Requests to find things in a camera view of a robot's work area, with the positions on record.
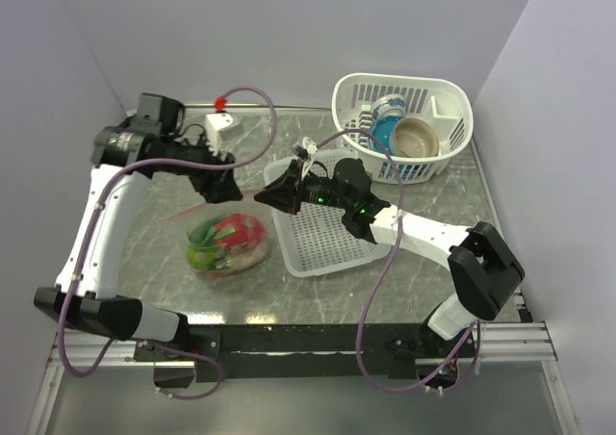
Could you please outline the white rectangular perforated basket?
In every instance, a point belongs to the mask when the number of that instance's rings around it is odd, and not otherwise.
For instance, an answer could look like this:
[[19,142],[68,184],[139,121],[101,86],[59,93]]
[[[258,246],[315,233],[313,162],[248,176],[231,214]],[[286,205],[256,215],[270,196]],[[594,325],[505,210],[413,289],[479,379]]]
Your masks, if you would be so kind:
[[299,278],[353,269],[386,257],[387,245],[352,237],[343,211],[303,204],[298,215],[271,212],[287,271]]

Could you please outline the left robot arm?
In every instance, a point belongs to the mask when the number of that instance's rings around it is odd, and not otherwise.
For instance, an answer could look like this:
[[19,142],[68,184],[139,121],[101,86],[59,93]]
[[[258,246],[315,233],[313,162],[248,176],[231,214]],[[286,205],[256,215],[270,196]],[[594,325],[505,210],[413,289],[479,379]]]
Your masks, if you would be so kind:
[[200,170],[185,162],[234,163],[221,152],[222,137],[240,121],[226,112],[209,114],[196,143],[181,137],[181,102],[141,95],[137,111],[95,138],[87,207],[61,273],[52,287],[37,289],[34,305],[65,326],[115,340],[157,341],[171,360],[190,351],[187,318],[117,292],[122,254],[139,203],[157,171],[186,176],[209,203],[239,200],[232,171]]

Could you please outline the clear zip top bag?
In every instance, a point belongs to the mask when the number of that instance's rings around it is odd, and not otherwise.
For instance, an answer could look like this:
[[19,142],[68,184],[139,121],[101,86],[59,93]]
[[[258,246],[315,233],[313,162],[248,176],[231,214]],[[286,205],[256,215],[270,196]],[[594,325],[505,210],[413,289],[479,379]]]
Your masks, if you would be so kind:
[[255,201],[203,202],[157,223],[173,235],[190,268],[200,276],[226,277],[252,269],[270,252],[269,208]]

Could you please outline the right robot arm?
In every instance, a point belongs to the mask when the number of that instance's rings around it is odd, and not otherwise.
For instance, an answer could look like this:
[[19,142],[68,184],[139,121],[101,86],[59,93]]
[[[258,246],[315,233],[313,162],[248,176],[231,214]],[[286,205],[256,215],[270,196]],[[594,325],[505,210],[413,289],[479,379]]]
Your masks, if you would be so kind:
[[341,209],[342,225],[354,238],[403,249],[446,268],[454,293],[428,316],[421,334],[423,349],[432,356],[446,354],[476,320],[494,320],[525,278],[492,224],[464,227],[405,212],[372,193],[372,179],[359,159],[340,160],[329,177],[305,172],[303,162],[293,159],[254,198],[289,215],[304,204]]

